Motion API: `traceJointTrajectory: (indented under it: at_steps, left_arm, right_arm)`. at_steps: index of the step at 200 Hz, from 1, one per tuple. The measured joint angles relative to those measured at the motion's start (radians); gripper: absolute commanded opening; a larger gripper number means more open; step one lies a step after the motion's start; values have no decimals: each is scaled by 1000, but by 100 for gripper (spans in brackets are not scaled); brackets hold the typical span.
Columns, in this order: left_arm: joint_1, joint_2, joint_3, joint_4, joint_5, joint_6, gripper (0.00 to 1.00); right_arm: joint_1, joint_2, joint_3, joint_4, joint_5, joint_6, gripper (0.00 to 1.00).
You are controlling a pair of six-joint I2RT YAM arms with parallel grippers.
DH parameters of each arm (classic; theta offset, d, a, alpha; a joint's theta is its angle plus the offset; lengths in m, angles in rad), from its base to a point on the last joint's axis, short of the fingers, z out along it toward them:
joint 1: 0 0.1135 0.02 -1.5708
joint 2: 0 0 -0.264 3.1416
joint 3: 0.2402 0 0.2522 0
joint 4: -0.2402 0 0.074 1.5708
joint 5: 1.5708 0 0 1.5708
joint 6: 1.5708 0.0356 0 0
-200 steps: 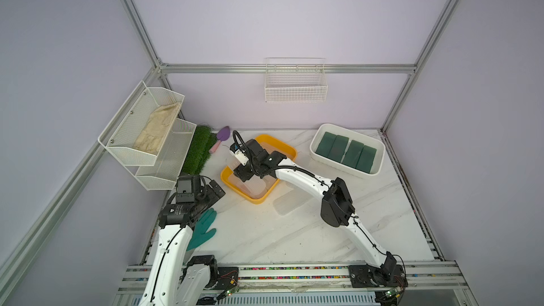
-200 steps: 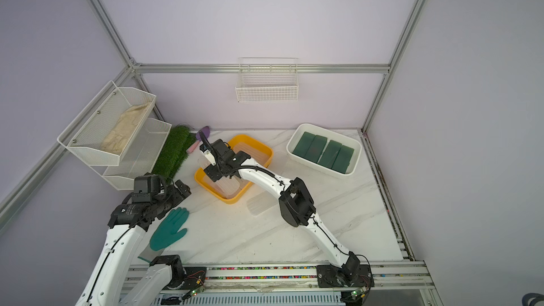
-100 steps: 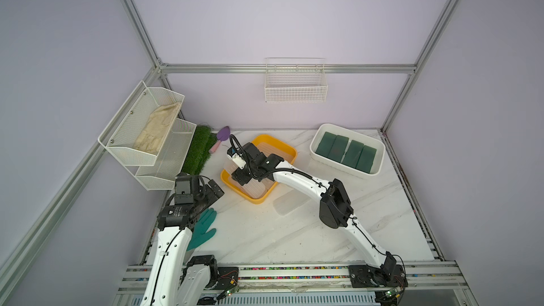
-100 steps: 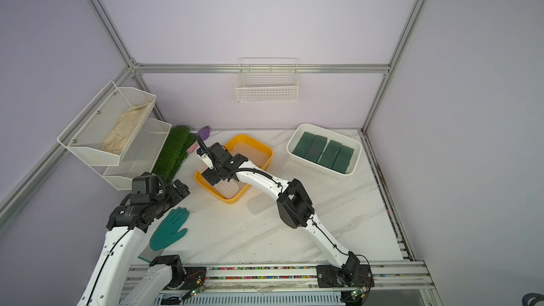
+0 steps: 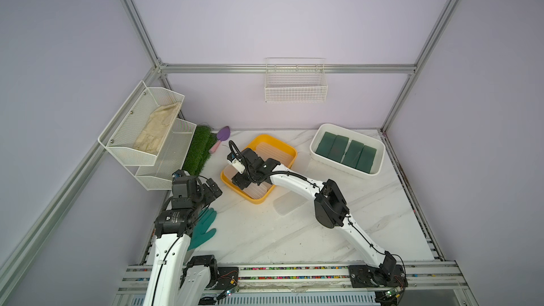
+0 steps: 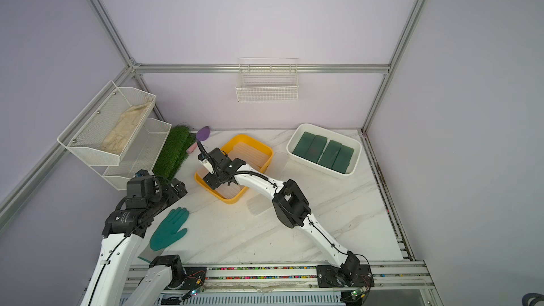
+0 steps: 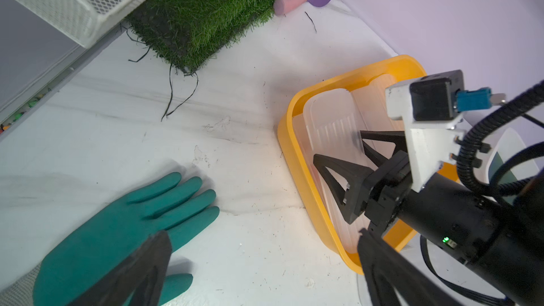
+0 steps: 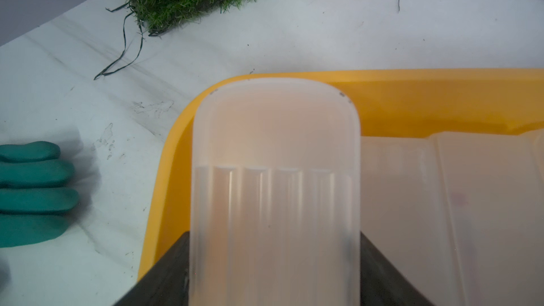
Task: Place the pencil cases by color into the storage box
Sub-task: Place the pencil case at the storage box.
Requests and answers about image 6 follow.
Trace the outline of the clear pencil case front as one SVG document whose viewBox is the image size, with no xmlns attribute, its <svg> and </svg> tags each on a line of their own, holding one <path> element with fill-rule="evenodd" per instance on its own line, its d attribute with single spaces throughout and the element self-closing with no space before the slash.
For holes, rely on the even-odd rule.
<svg viewBox="0 0 544 306">
<path fill-rule="evenodd" d="M 235 198 L 240 191 L 242 190 L 242 187 L 235 183 L 230 184 L 222 184 L 220 185 L 216 191 L 219 195 L 221 195 L 224 199 L 229 200 Z"/>
</svg>

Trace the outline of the clear ribbed pencil case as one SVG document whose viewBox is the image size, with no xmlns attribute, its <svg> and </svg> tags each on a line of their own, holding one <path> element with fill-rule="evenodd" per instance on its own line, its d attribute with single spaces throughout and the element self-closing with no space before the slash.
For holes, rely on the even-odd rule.
<svg viewBox="0 0 544 306">
<path fill-rule="evenodd" d="M 246 206 L 251 215 L 258 216 L 272 208 L 273 204 L 270 199 L 255 195 L 247 201 Z"/>
<path fill-rule="evenodd" d="M 269 155 L 246 143 L 237 143 L 231 153 L 235 158 L 245 161 L 256 170 L 260 170 L 270 158 Z"/>
</svg>

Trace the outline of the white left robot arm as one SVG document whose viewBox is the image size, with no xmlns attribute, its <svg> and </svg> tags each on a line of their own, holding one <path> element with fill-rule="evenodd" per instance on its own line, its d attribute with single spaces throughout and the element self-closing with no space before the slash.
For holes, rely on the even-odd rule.
<svg viewBox="0 0 544 306">
<path fill-rule="evenodd" d="M 119 305 L 138 248 L 154 218 L 187 194 L 178 179 L 168 180 L 141 169 L 126 184 L 126 197 L 108 216 L 101 251 L 82 305 Z M 126 305 L 153 305 L 165 289 L 184 284 L 179 255 L 157 256 Z"/>
</svg>

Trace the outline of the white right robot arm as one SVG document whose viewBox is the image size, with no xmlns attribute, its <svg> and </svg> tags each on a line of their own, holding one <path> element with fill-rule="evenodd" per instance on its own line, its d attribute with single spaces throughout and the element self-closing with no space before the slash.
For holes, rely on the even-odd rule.
<svg viewBox="0 0 544 306">
<path fill-rule="evenodd" d="M 253 189 L 271 202 L 278 220 L 287 228 L 305 233 L 327 255 L 328 263 L 316 266 L 318 286 L 321 288 L 374 287 L 373 273 L 368 259 L 360 261 L 323 228 L 313 214 L 299 185 L 289 179 L 280 181 L 254 170 L 246 161 L 231 159 L 215 148 L 207 152 L 197 143 L 201 154 L 198 160 L 208 170 L 203 181 L 212 189 L 223 184 L 237 184 Z"/>
</svg>

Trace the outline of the green pencil case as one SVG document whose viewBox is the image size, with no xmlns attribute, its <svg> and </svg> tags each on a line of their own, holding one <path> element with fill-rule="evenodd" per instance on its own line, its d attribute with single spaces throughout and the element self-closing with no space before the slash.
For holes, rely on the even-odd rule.
<svg viewBox="0 0 544 306">
<path fill-rule="evenodd" d="M 318 163 L 326 145 L 327 145 L 327 138 L 321 135 L 316 135 L 313 140 L 313 143 L 310 146 L 310 149 L 308 150 L 304 158 L 307 161 Z"/>
<path fill-rule="evenodd" d="M 331 169 L 340 174 L 347 173 L 347 169 L 349 168 L 353 154 L 354 154 L 353 148 L 347 147 L 345 145 L 341 146 Z"/>
<path fill-rule="evenodd" d="M 318 161 L 318 164 L 322 167 L 331 169 L 336 161 L 336 158 L 341 150 L 342 144 L 337 141 L 330 140 L 327 147 L 323 151 L 323 154 Z"/>
<path fill-rule="evenodd" d="M 310 149 L 311 144 L 313 143 L 313 140 L 315 138 L 315 134 L 304 132 L 298 141 L 297 145 L 295 146 L 292 153 L 298 157 L 304 158 Z"/>
</svg>

